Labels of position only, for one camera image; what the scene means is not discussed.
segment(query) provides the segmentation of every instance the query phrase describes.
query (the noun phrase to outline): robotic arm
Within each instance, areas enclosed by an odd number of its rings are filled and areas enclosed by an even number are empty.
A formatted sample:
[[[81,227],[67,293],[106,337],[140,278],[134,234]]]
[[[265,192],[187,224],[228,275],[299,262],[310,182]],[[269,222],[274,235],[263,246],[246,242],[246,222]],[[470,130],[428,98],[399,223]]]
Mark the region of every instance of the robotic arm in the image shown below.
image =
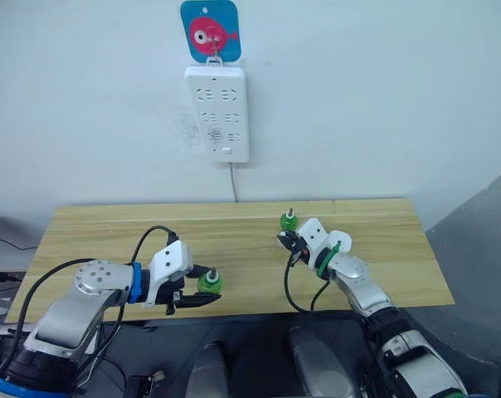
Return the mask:
[[[367,264],[348,255],[352,238],[341,231],[327,233],[316,218],[296,232],[281,231],[280,243],[324,280],[332,280],[364,320],[364,332],[375,348],[386,387],[396,397],[444,397],[466,394],[465,385],[439,353],[409,325]]]
[[[200,307],[221,297],[213,293],[182,294],[184,277],[199,278],[209,268],[194,265],[192,252],[180,240],[156,253],[148,267],[92,260],[81,264],[70,291],[57,299],[24,342],[23,349],[0,377],[0,397],[70,396],[78,376],[77,362],[95,335],[109,307],[142,303]]]

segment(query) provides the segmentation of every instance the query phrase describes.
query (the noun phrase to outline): wall outlet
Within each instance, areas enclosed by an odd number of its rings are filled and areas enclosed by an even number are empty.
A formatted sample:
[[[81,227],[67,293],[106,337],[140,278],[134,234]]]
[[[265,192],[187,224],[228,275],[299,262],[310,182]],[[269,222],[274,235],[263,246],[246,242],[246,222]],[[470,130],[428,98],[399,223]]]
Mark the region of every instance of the wall outlet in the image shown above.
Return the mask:
[[[248,162],[245,72],[234,66],[189,66],[184,78],[210,158],[215,162]]]

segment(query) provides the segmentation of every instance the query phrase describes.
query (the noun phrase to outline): power strip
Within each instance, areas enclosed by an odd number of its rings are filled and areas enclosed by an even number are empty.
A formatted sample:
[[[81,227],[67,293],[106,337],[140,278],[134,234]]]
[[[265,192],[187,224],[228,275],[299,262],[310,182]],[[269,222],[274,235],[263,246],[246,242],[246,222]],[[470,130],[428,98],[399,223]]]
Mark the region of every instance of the power strip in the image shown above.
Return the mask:
[[[248,162],[245,72],[234,66],[189,66],[184,78],[210,158],[214,162]]]

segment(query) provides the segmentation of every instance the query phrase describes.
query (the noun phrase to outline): wooden table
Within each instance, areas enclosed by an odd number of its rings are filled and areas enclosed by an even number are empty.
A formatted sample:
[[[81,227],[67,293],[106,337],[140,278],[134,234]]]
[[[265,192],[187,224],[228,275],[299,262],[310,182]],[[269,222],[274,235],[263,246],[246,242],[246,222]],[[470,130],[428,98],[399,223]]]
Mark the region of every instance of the wooden table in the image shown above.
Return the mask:
[[[76,206],[57,211],[7,316],[17,319],[33,283],[67,260],[93,257],[128,262],[143,232],[162,224],[176,231],[193,250],[194,262],[216,266],[225,279],[223,297],[202,308],[178,309],[174,317],[206,317],[292,311],[283,288],[287,250],[276,242],[280,214],[292,206],[300,220],[318,217],[327,231],[339,229],[353,238],[352,253],[366,260],[373,278],[391,299],[404,307],[452,304],[439,265],[407,199],[291,201],[216,204]],[[164,247],[166,236],[154,232],[139,261],[147,267]],[[71,286],[76,267],[46,281],[35,294],[27,321],[36,321],[54,299]],[[290,273],[290,290],[305,308],[322,281],[302,263]],[[185,292],[197,291],[194,279]],[[344,295],[330,286],[317,309],[349,308]],[[165,306],[142,309],[128,305],[124,319],[165,318]],[[105,319],[114,319],[109,309]]]

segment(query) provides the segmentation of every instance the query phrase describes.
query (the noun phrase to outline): white cable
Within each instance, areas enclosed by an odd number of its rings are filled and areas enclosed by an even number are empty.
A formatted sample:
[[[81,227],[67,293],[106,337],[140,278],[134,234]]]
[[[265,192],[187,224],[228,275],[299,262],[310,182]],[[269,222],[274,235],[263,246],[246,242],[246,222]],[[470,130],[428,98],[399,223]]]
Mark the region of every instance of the white cable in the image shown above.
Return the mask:
[[[112,341],[114,340],[114,338],[116,337],[116,335],[118,334],[118,332],[119,332],[120,329],[121,329],[121,325],[118,326],[118,328],[116,329],[116,332],[114,332],[114,334],[112,335],[112,337],[110,338],[110,340],[103,346],[103,349],[101,350],[101,353],[99,355],[95,356],[94,361],[92,362],[92,365],[90,366],[90,370],[88,372],[88,376],[86,377],[86,379],[84,381],[82,381],[81,383],[79,383],[77,385],[77,387],[82,387],[82,386],[84,386],[86,383],[88,383],[90,381],[90,378],[92,377],[92,372],[95,369],[95,364],[97,363],[98,359],[100,359],[100,357],[102,357],[105,354],[105,349],[109,346],[109,344],[112,343]]]
[[[239,201],[237,198],[236,184],[234,183],[234,163],[228,163],[231,169],[231,185],[232,185],[232,195],[234,195],[234,201]]]

